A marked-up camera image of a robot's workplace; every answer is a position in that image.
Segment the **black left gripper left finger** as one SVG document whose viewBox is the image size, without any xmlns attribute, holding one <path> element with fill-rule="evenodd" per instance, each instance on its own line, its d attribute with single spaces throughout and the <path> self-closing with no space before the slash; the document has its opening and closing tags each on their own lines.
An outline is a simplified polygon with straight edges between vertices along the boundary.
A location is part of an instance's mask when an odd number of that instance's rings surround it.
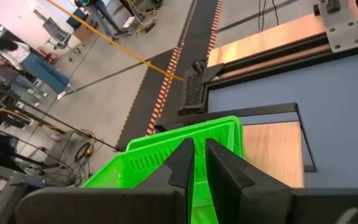
<svg viewBox="0 0 358 224">
<path fill-rule="evenodd" d="M 184 139 L 133 189 L 47 187 L 25 196 L 17 224 L 190 224 L 195 144 Z"/>
</svg>

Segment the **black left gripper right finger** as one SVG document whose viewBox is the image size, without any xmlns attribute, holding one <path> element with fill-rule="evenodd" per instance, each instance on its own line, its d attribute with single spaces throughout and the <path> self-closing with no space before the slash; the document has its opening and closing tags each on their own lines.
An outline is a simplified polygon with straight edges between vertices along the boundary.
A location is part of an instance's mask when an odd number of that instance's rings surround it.
<svg viewBox="0 0 358 224">
<path fill-rule="evenodd" d="M 358 224 L 358 188 L 291 188 L 211 138 L 205 159 L 219 224 Z"/>
</svg>

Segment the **green plastic basket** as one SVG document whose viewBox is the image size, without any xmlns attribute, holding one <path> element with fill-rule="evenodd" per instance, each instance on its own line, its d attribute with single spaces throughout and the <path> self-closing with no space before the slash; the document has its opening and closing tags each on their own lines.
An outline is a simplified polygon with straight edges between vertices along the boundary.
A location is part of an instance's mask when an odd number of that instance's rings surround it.
<svg viewBox="0 0 358 224">
<path fill-rule="evenodd" d="M 83 187 L 133 188 L 155 171 L 171 153 L 125 151 L 97 171 Z M 196 155 L 195 152 L 194 175 L 191 224 L 218 224 L 206 176 L 205 145 L 203 154 Z"/>
<path fill-rule="evenodd" d="M 238 156 L 244 156 L 242 124 L 235 116 L 227 116 L 133 139 L 127 145 L 126 151 L 142 151 L 149 154 L 166 152 L 169 154 L 186 138 L 192 138 L 194 141 L 196 155 L 204 153 L 205 140 L 212 138 Z"/>
</svg>

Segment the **grey metal table leg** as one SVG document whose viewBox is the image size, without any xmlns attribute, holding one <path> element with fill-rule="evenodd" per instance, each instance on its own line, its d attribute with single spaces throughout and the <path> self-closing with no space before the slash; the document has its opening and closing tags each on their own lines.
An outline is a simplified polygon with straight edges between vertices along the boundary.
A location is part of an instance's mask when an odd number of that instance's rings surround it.
<svg viewBox="0 0 358 224">
<path fill-rule="evenodd" d="M 6 184 L 0 193 L 0 224 L 17 224 L 16 208 L 29 193 L 27 174 L 0 166 L 0 179 Z"/>
</svg>

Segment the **wooden table side board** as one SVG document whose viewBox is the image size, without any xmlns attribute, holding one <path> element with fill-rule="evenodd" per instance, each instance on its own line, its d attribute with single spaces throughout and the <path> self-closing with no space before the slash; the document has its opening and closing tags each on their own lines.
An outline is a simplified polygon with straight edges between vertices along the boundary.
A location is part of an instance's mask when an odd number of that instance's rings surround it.
<svg viewBox="0 0 358 224">
<path fill-rule="evenodd" d="M 216 47 L 209 53 L 208 66 L 250 57 L 325 32 L 321 16 L 308 14 L 258 34 Z"/>
</svg>

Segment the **brown cardboard box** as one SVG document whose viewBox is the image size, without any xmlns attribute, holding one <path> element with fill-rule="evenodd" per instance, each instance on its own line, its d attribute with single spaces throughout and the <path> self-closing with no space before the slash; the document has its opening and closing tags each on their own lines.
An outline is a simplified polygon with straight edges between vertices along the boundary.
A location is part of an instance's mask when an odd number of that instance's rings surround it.
<svg viewBox="0 0 358 224">
<path fill-rule="evenodd" d="M 90 37 L 94 36 L 95 33 L 88 29 L 86 26 L 81 25 L 79 28 L 75 29 L 73 35 L 80 41 L 84 42 L 88 40 Z"/>
</svg>

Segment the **black mat with striped edges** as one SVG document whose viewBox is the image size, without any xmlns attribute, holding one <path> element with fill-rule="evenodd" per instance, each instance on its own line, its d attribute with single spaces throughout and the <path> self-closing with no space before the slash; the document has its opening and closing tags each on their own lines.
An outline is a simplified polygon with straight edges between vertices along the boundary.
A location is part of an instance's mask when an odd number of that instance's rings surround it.
<svg viewBox="0 0 358 224">
<path fill-rule="evenodd" d="M 207 57 L 213 21 L 220 0 L 192 0 L 177 45 L 151 58 L 158 68 L 184 77 L 195 60 Z M 183 83 L 169 79 L 148 68 L 116 147 L 124 151 L 129 141 L 153 133 L 154 122 L 160 118 L 177 117 L 181 106 Z"/>
</svg>

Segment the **person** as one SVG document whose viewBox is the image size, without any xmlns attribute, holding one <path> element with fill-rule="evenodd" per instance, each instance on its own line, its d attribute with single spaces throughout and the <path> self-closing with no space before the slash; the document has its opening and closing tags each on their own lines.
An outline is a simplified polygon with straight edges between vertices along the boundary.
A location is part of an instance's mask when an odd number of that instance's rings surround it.
<svg viewBox="0 0 358 224">
<path fill-rule="evenodd" d="M 40 56 L 31 52 L 30 47 L 22 42 L 0 37 L 0 55 L 15 68 L 26 70 L 42 80 L 62 99 L 71 87 L 70 79 L 48 64 Z"/>
</svg>

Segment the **grey office chair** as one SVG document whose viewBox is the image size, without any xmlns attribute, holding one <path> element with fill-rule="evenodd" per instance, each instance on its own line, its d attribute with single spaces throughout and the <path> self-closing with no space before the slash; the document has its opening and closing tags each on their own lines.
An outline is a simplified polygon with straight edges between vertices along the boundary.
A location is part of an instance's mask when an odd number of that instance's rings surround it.
<svg viewBox="0 0 358 224">
<path fill-rule="evenodd" d="M 44 23 L 42 24 L 42 27 L 50 36 L 47 43 L 52 44 L 54 50 L 70 48 L 68 46 L 68 42 L 70 40 L 71 34 L 61 29 L 60 26 L 51 17 L 46 18 L 36 9 L 33 10 L 33 13 L 38 18 L 43 20 Z"/>
</svg>

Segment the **black workbench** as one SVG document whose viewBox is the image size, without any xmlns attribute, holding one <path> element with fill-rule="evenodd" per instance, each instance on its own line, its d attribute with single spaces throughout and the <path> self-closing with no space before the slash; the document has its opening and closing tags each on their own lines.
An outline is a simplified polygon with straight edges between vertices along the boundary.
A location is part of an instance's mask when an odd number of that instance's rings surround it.
<svg viewBox="0 0 358 224">
<path fill-rule="evenodd" d="M 139 9 L 137 7 L 138 1 L 143 0 L 119 0 L 131 15 L 127 18 L 122 27 L 119 27 L 113 20 L 112 15 L 110 15 L 102 0 L 74 0 L 74 4 L 76 7 L 82 7 L 89 12 L 91 17 L 102 28 L 104 35 L 112 38 L 112 40 L 119 40 L 119 36 L 121 35 L 132 35 L 131 25 L 135 23 L 140 25 L 140 28 L 136 31 L 137 33 L 148 32 L 155 25 L 163 0 L 148 0 L 153 6 L 147 9 Z"/>
</svg>

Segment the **blue box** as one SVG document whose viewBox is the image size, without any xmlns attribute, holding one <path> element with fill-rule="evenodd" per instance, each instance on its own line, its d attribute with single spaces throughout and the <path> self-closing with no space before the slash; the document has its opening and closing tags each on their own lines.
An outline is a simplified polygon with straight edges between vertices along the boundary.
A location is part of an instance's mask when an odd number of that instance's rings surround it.
<svg viewBox="0 0 358 224">
<path fill-rule="evenodd" d="M 83 12 L 81 9 L 76 9 L 74 12 L 73 12 L 73 15 L 78 17 L 79 19 L 81 20 L 85 20 L 88 15 Z M 72 18 L 72 17 L 69 17 L 67 19 L 67 24 L 72 27 L 74 30 L 76 30 L 77 28 L 79 28 L 81 26 L 81 23 L 78 22 L 76 19 Z"/>
</svg>

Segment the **grey metal mounting plate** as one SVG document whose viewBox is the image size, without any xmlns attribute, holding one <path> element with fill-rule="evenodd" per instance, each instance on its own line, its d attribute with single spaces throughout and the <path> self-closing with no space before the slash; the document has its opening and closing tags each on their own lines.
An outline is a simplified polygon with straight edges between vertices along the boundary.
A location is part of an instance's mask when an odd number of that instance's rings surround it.
<svg viewBox="0 0 358 224">
<path fill-rule="evenodd" d="M 358 22 L 348 0 L 318 0 L 331 50 L 334 53 L 358 48 Z"/>
</svg>

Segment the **black aluminium table frame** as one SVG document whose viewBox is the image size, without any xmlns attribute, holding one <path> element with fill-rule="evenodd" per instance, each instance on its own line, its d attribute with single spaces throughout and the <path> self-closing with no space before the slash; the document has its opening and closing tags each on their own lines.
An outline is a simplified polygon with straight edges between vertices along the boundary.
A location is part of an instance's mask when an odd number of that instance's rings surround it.
<svg viewBox="0 0 358 224">
<path fill-rule="evenodd" d="M 353 55 L 358 55 L 358 47 L 334 53 L 327 36 L 319 34 L 255 56 L 222 63 L 222 69 L 217 73 L 218 79 L 209 81 L 205 88 L 215 90 L 229 87 Z"/>
</svg>

